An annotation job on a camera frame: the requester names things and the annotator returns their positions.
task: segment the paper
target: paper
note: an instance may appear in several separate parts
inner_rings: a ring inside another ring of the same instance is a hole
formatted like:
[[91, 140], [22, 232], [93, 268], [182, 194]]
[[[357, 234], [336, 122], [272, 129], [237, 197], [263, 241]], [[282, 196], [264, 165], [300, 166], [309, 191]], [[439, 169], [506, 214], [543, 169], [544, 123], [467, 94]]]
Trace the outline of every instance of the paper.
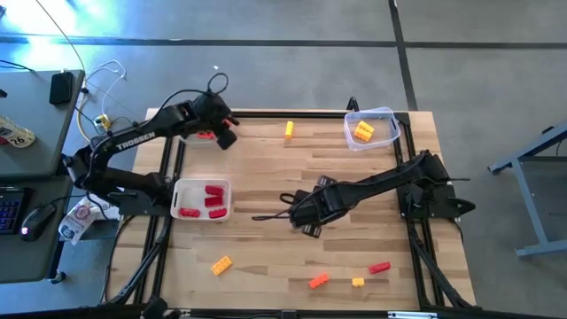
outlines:
[[[100, 204], [109, 219], [118, 220], [120, 218], [118, 215], [118, 207], [110, 205], [95, 195], [90, 195], [90, 197]], [[59, 234], [65, 239], [70, 240], [71, 244], [76, 245], [81, 239], [82, 234], [87, 231], [90, 224], [97, 219], [104, 219], [104, 216], [100, 213], [100, 208], [88, 198], [83, 198], [63, 217], [58, 228]]]

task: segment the red lego brick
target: red lego brick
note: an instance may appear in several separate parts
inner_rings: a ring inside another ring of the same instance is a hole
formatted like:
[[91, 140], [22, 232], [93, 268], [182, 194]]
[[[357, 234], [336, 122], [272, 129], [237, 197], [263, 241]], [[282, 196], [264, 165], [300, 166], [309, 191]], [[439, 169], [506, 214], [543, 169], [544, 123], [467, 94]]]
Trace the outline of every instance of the red lego brick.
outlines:
[[222, 196], [224, 194], [224, 189], [222, 186], [207, 185], [205, 186], [205, 193], [208, 195]]
[[221, 218], [227, 215], [227, 209], [226, 208], [221, 208], [221, 209], [217, 209], [217, 210], [213, 210], [209, 212], [209, 218], [210, 219], [216, 219], [216, 218]]
[[213, 198], [205, 198], [205, 207], [222, 206], [222, 196], [215, 196]]
[[372, 265], [369, 267], [369, 272], [370, 274], [377, 274], [380, 271], [384, 271], [384, 270], [388, 270], [390, 269], [390, 262], [382, 262], [376, 265]]
[[318, 286], [325, 284], [328, 281], [329, 281], [329, 275], [327, 275], [327, 273], [322, 273], [309, 282], [309, 287], [311, 287], [311, 289], [315, 289]]
[[182, 217], [197, 218], [201, 215], [201, 212], [196, 208], [179, 208], [179, 215]]
[[213, 139], [215, 138], [215, 135], [213, 132], [204, 132], [204, 133], [198, 133], [197, 138]]

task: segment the power adapter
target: power adapter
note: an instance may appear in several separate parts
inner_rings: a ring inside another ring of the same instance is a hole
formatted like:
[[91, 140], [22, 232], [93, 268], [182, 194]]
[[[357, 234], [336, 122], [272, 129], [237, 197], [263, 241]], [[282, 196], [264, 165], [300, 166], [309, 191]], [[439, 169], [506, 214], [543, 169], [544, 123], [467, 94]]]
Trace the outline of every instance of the power adapter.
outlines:
[[98, 134], [104, 134], [110, 129], [111, 122], [108, 119], [108, 115], [100, 114], [94, 120], [93, 123], [95, 124], [95, 128], [97, 129]]

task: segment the computer mouse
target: computer mouse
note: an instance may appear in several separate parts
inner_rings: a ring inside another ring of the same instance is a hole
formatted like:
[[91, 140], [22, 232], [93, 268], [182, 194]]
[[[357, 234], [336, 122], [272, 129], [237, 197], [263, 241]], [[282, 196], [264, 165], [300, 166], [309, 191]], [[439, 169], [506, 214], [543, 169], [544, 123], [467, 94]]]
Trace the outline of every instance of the computer mouse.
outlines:
[[35, 241], [39, 238], [45, 226], [51, 220], [51, 217], [55, 214], [56, 207], [53, 204], [48, 204], [45, 206], [39, 206], [32, 210], [21, 223], [21, 229], [19, 229], [19, 235], [24, 241]]

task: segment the plastic container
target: plastic container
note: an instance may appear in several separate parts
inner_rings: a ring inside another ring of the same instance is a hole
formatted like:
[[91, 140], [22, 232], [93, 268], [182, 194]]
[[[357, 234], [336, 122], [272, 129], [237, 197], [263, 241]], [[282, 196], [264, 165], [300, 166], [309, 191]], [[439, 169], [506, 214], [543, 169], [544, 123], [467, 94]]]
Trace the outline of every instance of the plastic container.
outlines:
[[[360, 121], [365, 121], [374, 128], [372, 137], [368, 142], [354, 136], [354, 131]], [[390, 145], [396, 138], [400, 137], [400, 127], [398, 120], [394, 118], [392, 109], [389, 107], [351, 112], [345, 115], [345, 137], [349, 149], [364, 151]]]
[[[224, 189], [222, 202], [224, 206], [205, 207], [205, 198], [212, 197], [205, 193], [205, 186], [221, 186]], [[179, 215], [180, 208], [197, 208], [201, 215], [199, 217], [183, 217]], [[227, 209], [227, 214], [221, 218], [210, 219], [209, 211]], [[182, 178], [175, 183], [174, 200], [169, 213], [177, 219], [193, 222], [223, 222], [228, 220], [232, 211], [232, 189], [230, 182], [223, 179], [198, 179]]]

